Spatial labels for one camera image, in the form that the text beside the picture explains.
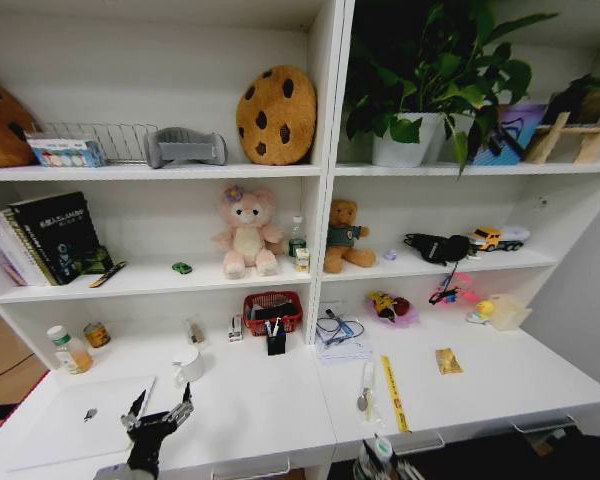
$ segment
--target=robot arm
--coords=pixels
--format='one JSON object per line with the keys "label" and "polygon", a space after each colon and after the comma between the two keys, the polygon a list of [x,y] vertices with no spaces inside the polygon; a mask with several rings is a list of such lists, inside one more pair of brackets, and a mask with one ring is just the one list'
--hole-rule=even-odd
{"label": "robot arm", "polygon": [[175,432],[193,412],[189,384],[182,402],[170,412],[154,413],[138,418],[146,391],[133,402],[129,413],[120,419],[133,440],[133,449],[127,463],[100,469],[94,480],[156,480],[160,447],[167,435]]}

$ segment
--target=black bag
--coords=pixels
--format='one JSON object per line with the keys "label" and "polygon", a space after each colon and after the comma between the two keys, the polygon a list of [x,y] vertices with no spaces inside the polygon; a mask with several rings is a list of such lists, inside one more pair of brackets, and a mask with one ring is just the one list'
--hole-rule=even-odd
{"label": "black bag", "polygon": [[469,239],[463,235],[451,235],[449,238],[423,233],[408,233],[404,243],[420,252],[429,263],[447,265],[465,258],[471,251]]}

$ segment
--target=black book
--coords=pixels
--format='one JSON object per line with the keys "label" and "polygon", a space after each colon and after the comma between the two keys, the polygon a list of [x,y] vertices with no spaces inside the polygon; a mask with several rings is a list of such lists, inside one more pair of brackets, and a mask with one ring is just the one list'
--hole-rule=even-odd
{"label": "black book", "polygon": [[70,283],[88,268],[85,259],[94,254],[100,242],[82,192],[26,200],[9,207],[58,285]]}

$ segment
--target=wooden floor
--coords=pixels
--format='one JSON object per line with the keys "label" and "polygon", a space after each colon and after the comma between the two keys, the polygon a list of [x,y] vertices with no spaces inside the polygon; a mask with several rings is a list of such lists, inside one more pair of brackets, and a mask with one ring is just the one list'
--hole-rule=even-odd
{"label": "wooden floor", "polygon": [[[27,346],[0,318],[0,372],[31,354]],[[0,405],[20,403],[47,369],[35,357],[0,376]]]}

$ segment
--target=gray plastic object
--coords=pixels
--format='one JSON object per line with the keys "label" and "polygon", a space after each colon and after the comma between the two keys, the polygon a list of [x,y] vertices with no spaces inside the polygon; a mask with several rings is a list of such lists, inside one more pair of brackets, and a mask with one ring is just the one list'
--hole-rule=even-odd
{"label": "gray plastic object", "polygon": [[217,133],[204,134],[181,127],[163,128],[144,136],[144,148],[151,168],[182,161],[209,165],[227,163],[227,144]]}

